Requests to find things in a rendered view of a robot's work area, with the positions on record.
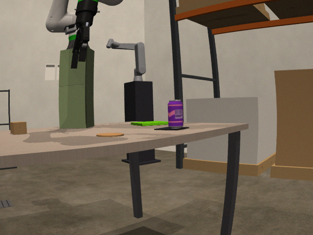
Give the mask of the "tan rectangular box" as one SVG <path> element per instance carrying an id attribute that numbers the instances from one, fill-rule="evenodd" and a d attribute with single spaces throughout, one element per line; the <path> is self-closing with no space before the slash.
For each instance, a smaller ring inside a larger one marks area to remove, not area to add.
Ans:
<path id="1" fill-rule="evenodd" d="M 27 134 L 26 122 L 10 122 L 11 134 Z"/>

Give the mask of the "purple drink can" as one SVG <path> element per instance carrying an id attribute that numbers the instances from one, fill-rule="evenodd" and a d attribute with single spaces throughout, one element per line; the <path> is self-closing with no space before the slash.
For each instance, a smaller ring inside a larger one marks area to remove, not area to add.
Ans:
<path id="1" fill-rule="evenodd" d="M 171 129 L 183 127 L 183 103 L 181 100 L 169 100 L 168 124 Z"/>

